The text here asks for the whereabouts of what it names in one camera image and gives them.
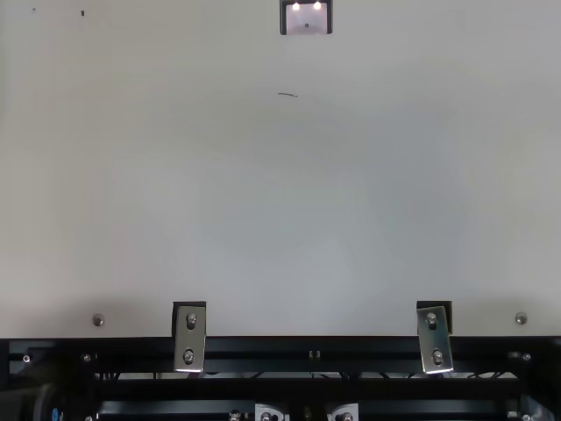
white board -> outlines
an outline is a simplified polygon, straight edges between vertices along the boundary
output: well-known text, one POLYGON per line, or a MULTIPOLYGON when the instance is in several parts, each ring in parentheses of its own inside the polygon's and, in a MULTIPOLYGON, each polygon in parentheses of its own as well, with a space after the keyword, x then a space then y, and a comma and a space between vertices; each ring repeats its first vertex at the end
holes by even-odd
POLYGON ((0 337, 561 334, 561 2, 334 11, 0 0, 0 337))

screw head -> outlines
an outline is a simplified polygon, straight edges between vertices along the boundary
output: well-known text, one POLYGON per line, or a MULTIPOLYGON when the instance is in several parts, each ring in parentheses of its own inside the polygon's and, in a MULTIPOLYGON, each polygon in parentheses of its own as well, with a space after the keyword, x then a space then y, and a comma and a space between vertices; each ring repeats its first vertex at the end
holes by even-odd
POLYGON ((196 314, 189 313, 187 315, 187 328, 192 331, 196 325, 196 314))
POLYGON ((439 350, 435 349, 434 353, 432 353, 432 360, 437 366, 439 366, 443 363, 444 356, 439 350))
POLYGON ((105 323, 105 316, 100 313, 94 314, 94 316, 91 318, 91 323, 93 323, 97 327, 102 327, 105 323))
POLYGON ((187 364, 188 366, 193 364, 193 361, 195 360, 195 353, 193 352, 192 349, 185 350, 185 352, 183 353, 183 360, 185 361, 185 364, 187 364))
POLYGON ((524 311, 516 313, 516 323, 525 325, 528 322, 528 315, 524 311))

metal bracket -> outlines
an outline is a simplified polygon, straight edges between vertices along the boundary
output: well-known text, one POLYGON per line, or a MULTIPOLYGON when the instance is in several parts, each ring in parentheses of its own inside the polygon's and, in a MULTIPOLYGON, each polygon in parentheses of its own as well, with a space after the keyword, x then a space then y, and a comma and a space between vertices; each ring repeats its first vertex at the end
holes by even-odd
POLYGON ((174 316, 174 370, 201 373, 207 336, 207 309, 204 306, 178 305, 174 316))
POLYGON ((417 331, 423 371, 427 375, 452 371, 446 309, 443 306, 417 309, 417 331))
POLYGON ((359 404, 348 403, 327 410, 327 421, 359 421, 359 404))
POLYGON ((269 403, 255 404, 255 421, 290 421, 288 410, 269 403))

gray surface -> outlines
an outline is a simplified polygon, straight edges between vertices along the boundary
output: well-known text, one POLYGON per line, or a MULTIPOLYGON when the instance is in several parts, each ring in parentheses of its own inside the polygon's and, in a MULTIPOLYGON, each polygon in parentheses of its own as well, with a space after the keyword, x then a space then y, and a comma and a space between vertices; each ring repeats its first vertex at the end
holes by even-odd
POLYGON ((0 0, 0 337, 559 334, 561 3, 334 13, 0 0))

metal plate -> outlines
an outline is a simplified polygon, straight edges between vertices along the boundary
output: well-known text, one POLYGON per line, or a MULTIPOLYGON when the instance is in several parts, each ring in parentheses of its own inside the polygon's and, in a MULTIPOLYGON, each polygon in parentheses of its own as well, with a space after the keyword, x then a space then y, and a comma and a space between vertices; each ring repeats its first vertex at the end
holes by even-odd
POLYGON ((0 0, 0 337, 561 334, 561 2, 279 14, 0 0))
POLYGON ((202 372, 204 363, 204 343, 206 339, 206 307, 182 305, 177 307, 175 321, 174 370, 188 373, 202 372), (196 321, 190 325, 188 317, 195 315, 196 321), (188 364, 184 353, 190 350, 193 362, 188 364))
POLYGON ((419 331, 419 345, 421 346, 421 357, 423 360, 423 371, 428 375, 447 373, 454 369, 448 338, 448 324, 446 322, 446 310, 444 307, 429 307, 417 309, 417 329, 419 331), (428 315, 436 318, 434 329, 430 328, 428 315), (435 363, 434 354, 442 354, 442 362, 435 363))

